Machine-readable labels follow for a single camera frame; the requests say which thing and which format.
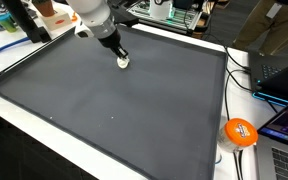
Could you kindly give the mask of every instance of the black tray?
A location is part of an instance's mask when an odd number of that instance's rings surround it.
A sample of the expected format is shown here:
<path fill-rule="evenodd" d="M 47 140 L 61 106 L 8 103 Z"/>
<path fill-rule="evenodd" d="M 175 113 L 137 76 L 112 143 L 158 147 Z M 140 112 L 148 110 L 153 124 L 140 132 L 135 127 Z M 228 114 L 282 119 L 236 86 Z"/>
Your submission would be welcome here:
<path fill-rule="evenodd" d="M 149 179 L 212 179 L 225 54 L 118 28 L 127 69 L 71 30 L 1 75 L 0 96 Z"/>

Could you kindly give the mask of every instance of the pants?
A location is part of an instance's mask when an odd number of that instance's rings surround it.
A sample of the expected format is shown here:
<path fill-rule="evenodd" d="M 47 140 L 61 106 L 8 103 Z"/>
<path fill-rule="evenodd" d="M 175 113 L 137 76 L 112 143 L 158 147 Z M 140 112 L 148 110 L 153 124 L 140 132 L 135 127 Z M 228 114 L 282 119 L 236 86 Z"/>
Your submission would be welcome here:
<path fill-rule="evenodd" d="M 259 52 L 274 55 L 288 45 L 288 6 L 283 5 L 273 19 L 266 16 L 275 0 L 260 0 L 242 27 L 232 47 L 245 50 L 261 34 L 269 30 Z"/>

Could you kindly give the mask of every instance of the white table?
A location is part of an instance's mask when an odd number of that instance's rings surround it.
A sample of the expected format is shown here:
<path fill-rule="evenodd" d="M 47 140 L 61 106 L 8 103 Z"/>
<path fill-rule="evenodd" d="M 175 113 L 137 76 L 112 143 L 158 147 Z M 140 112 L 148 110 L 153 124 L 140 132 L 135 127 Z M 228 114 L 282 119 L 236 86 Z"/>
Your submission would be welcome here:
<path fill-rule="evenodd" d="M 61 7 L 72 14 L 72 10 L 68 6 L 59 4 L 55 4 L 55 6 Z M 36 20 L 36 22 L 38 25 L 42 24 L 40 20 Z M 72 26 L 63 27 L 59 30 L 53 31 L 51 32 L 51 37 L 55 38 L 71 27 Z M 136 25 L 134 28 L 224 52 L 222 46 L 202 40 L 193 39 L 145 25 Z M 25 33 L 21 30 L 18 30 L 18 32 L 12 35 L 7 32 L 0 33 L 0 46 L 23 37 L 25 37 Z M 7 68 L 41 46 L 43 46 L 42 43 L 32 44 L 26 42 L 25 44 L 23 43 L 17 47 L 10 48 L 5 52 L 0 53 L 0 70 Z M 247 53 L 234 49 L 229 49 L 229 51 L 236 61 L 242 65 L 247 65 Z M 238 69 L 238 66 L 229 61 L 228 68 L 233 70 Z M 236 73 L 234 74 L 234 77 L 236 77 L 243 86 L 249 86 L 249 77 L 247 75 Z M 266 102 L 254 99 L 251 97 L 250 93 L 241 90 L 233 81 L 229 81 L 227 96 L 231 118 L 240 117 L 246 119 L 256 128 L 259 128 L 274 115 L 274 112 Z M 106 156 L 84 142 L 48 124 L 44 120 L 24 111 L 12 103 L 3 100 L 2 98 L 0 98 L 0 117 L 4 118 L 6 121 L 15 125 L 98 179 L 145 179 L 142 175 L 129 169 L 116 160 Z M 226 112 L 223 103 L 221 127 L 225 122 Z M 220 164 L 216 165 L 214 179 L 237 179 L 233 155 L 223 151 L 221 151 L 221 154 L 223 159 Z M 245 180 L 257 179 L 255 158 L 253 147 L 244 150 L 242 166 Z"/>

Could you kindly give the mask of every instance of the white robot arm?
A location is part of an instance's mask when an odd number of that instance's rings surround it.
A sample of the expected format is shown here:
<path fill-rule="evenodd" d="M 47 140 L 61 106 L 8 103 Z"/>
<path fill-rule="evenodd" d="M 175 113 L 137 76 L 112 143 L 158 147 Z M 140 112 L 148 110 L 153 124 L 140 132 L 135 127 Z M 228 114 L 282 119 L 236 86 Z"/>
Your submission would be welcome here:
<path fill-rule="evenodd" d="M 121 36 L 106 0 L 67 0 L 67 3 L 81 18 L 81 23 L 75 28 L 75 35 L 97 38 L 104 47 L 117 55 L 119 66 L 125 68 L 129 62 L 128 52 L 120 44 Z"/>

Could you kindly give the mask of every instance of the laptop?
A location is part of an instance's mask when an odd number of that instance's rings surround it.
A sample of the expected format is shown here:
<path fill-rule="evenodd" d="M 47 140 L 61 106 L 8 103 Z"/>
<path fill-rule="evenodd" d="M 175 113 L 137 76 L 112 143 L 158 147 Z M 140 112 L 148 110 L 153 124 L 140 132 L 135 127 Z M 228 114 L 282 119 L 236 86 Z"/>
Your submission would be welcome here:
<path fill-rule="evenodd" d="M 288 58 L 249 53 L 253 97 L 288 105 Z"/>
<path fill-rule="evenodd" d="M 288 180 L 288 106 L 259 130 L 256 144 L 260 180 Z"/>

